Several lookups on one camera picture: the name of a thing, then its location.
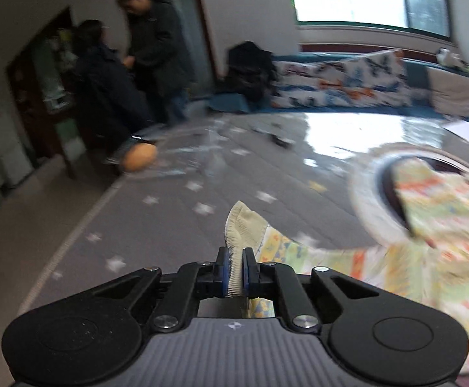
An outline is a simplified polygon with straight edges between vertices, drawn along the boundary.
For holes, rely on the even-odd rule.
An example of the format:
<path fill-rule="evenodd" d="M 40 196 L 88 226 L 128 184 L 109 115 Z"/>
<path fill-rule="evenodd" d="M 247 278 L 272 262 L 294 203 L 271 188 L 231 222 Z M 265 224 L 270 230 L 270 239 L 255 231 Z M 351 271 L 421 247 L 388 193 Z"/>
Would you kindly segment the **right butterfly pillow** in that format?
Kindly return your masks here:
<path fill-rule="evenodd" d="M 354 107 L 404 107 L 411 103 L 411 90 L 399 49 L 343 59 L 341 90 Z"/>

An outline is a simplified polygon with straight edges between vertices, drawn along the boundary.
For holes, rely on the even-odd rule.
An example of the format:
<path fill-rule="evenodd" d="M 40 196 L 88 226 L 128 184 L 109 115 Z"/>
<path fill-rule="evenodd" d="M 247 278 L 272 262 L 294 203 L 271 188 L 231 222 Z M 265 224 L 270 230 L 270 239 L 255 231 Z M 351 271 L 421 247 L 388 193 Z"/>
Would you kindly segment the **orange mango fruit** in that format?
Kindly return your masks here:
<path fill-rule="evenodd" d="M 131 147 L 120 162 L 125 172 L 138 172 L 151 166 L 157 160 L 157 147 L 151 143 L 138 143 Z"/>

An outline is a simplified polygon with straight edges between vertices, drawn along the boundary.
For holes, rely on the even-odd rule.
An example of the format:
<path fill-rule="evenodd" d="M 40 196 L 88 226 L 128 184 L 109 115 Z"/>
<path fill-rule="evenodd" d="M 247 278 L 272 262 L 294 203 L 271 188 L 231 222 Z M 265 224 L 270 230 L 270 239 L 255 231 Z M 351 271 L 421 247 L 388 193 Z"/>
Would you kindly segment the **colourful patterned baby jacket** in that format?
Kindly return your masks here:
<path fill-rule="evenodd" d="M 252 248 L 258 262 L 273 261 L 307 274 L 327 266 L 356 280 L 448 313 L 469 336 L 469 173 L 447 176 L 444 192 L 417 202 L 419 233 L 370 248 L 328 251 L 294 241 L 272 227 L 245 203 L 227 217 L 225 239 L 231 269 L 230 297 L 240 296 L 242 251 Z M 469 354 L 463 367 L 469 374 Z"/>

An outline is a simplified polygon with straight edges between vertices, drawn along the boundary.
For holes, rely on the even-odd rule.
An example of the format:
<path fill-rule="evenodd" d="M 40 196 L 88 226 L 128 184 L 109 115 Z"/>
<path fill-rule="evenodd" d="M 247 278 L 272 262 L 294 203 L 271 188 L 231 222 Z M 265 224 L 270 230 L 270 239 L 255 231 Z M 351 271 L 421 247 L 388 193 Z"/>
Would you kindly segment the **standing person in dark jacket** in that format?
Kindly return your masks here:
<path fill-rule="evenodd" d="M 185 108 L 194 68 L 178 11 L 166 0 L 117 0 L 130 44 L 124 59 L 155 122 L 187 120 Z"/>

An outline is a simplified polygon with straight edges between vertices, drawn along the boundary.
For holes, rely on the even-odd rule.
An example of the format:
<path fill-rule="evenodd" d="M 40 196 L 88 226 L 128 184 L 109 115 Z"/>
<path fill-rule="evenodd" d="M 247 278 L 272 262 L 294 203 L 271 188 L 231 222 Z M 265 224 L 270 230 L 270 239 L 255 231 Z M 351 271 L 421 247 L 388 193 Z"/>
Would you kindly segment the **grey cushion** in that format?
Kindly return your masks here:
<path fill-rule="evenodd" d="M 469 77 L 428 67 L 431 105 L 440 114 L 469 117 Z"/>

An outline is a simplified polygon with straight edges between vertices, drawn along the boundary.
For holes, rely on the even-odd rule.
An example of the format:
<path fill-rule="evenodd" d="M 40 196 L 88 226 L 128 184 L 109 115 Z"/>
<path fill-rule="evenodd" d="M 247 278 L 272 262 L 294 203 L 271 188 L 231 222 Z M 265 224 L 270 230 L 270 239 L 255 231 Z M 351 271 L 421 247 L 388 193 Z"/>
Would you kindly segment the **clear plastic tray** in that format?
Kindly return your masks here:
<path fill-rule="evenodd" d="M 185 122 L 171 128 L 163 125 L 147 128 L 133 134 L 105 163 L 137 180 L 195 173 L 211 177 L 226 166 L 229 139 L 222 134 L 226 128 L 227 122 L 219 119 Z M 127 154 L 144 144 L 155 147 L 155 159 L 141 170 L 127 170 L 124 164 Z"/>

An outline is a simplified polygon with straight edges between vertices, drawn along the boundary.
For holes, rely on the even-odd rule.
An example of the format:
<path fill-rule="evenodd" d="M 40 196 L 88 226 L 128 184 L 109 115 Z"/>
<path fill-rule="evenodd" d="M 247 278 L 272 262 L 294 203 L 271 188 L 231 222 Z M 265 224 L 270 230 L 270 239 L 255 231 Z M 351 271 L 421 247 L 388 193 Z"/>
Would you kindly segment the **white plush toy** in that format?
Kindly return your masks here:
<path fill-rule="evenodd" d="M 460 58 L 458 53 L 441 47 L 436 52 L 436 60 L 439 65 L 447 68 L 458 68 L 462 69 L 465 67 L 464 61 Z"/>

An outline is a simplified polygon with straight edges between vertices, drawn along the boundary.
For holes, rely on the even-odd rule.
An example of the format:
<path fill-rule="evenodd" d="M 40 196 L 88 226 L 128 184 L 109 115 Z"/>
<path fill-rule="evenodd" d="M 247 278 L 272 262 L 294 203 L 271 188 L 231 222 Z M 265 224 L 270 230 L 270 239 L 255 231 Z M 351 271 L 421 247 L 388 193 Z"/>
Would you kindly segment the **seated person in dark clothes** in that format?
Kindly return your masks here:
<path fill-rule="evenodd" d="M 112 155 L 131 135 L 152 124 L 151 113 L 124 64 L 105 43 L 104 24 L 81 22 L 72 36 L 77 124 L 88 149 Z"/>

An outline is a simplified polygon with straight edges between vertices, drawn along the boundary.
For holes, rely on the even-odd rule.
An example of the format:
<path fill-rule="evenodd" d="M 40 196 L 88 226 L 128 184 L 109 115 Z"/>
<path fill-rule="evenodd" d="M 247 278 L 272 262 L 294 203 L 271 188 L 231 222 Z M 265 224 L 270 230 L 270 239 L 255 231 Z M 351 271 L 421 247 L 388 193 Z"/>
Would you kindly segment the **blue sofa bench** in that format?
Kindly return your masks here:
<path fill-rule="evenodd" d="M 469 72 L 406 59 L 400 49 L 275 56 L 267 81 L 254 71 L 231 67 L 209 107 L 242 114 L 311 109 L 454 116 L 469 122 Z"/>

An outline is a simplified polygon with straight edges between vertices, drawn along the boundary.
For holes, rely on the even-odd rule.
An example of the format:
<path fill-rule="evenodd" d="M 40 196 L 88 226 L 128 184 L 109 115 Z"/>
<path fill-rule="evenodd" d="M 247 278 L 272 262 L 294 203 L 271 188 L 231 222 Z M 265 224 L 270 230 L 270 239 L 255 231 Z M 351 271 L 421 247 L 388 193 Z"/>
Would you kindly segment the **butterfly pillow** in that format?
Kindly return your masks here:
<path fill-rule="evenodd" d="M 341 90 L 345 71 L 339 61 L 276 61 L 274 65 L 272 107 L 353 107 Z"/>
<path fill-rule="evenodd" d="M 341 90 L 354 107 L 404 107 L 411 103 L 411 90 L 399 49 L 343 59 Z"/>

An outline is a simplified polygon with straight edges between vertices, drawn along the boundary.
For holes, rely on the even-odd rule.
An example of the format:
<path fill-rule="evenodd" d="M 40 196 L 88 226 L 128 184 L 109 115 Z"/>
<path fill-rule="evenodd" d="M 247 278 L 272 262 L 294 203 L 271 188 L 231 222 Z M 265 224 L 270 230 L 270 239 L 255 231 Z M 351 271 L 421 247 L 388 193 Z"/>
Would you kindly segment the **grey star pattern table mat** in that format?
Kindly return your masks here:
<path fill-rule="evenodd" d="M 221 115 L 226 166 L 147 180 L 119 178 L 45 266 L 22 311 L 111 281 L 145 266 L 171 273 L 212 260 L 237 202 L 294 241 L 321 249 L 397 242 L 405 230 L 373 188 L 380 155 L 444 151 L 469 164 L 469 143 L 444 120 L 383 114 Z M 254 126 L 296 142 L 284 149 Z"/>

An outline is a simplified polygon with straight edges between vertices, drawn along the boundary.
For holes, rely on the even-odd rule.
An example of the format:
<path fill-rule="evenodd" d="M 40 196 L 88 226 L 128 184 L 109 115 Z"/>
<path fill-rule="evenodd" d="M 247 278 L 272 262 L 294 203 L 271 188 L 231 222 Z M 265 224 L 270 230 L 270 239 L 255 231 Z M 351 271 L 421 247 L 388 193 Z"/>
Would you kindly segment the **round induction cooktop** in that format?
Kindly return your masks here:
<path fill-rule="evenodd" d="M 378 157 L 372 173 L 373 188 L 385 211 L 415 236 L 420 232 L 415 203 L 427 202 L 433 194 L 444 192 L 447 176 L 462 177 L 467 173 L 469 164 L 444 151 L 394 150 Z"/>

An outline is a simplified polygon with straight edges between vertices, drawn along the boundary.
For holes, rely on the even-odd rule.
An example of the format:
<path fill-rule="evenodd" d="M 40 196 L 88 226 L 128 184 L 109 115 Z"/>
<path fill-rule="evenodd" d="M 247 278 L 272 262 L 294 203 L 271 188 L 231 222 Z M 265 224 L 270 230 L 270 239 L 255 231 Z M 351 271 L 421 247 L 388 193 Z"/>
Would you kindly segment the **black bag on sofa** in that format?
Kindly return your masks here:
<path fill-rule="evenodd" d="M 227 75 L 222 89 L 242 95 L 249 106 L 255 107 L 269 98 L 276 76 L 273 53 L 253 41 L 245 41 L 227 51 Z"/>

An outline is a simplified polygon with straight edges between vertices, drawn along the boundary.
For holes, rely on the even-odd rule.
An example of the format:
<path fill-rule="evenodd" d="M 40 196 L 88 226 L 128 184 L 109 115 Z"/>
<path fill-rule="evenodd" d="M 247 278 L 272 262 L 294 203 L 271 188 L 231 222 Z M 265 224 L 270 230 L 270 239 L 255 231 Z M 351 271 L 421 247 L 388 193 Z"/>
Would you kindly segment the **left butterfly pillow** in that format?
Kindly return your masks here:
<path fill-rule="evenodd" d="M 353 107 L 341 90 L 345 71 L 339 61 L 276 61 L 274 65 L 272 107 Z"/>

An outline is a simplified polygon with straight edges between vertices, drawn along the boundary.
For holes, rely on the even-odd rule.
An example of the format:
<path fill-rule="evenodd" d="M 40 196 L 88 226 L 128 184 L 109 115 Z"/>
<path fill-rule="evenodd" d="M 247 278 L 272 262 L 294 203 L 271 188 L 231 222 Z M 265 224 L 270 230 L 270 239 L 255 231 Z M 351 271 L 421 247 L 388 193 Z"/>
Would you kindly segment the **black marker pen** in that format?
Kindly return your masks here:
<path fill-rule="evenodd" d="M 271 142 L 281 148 L 291 149 L 296 145 L 296 142 L 294 140 L 283 136 L 282 134 L 275 131 L 275 129 L 254 126 L 251 128 L 251 130 L 256 132 L 257 134 L 265 135 Z"/>

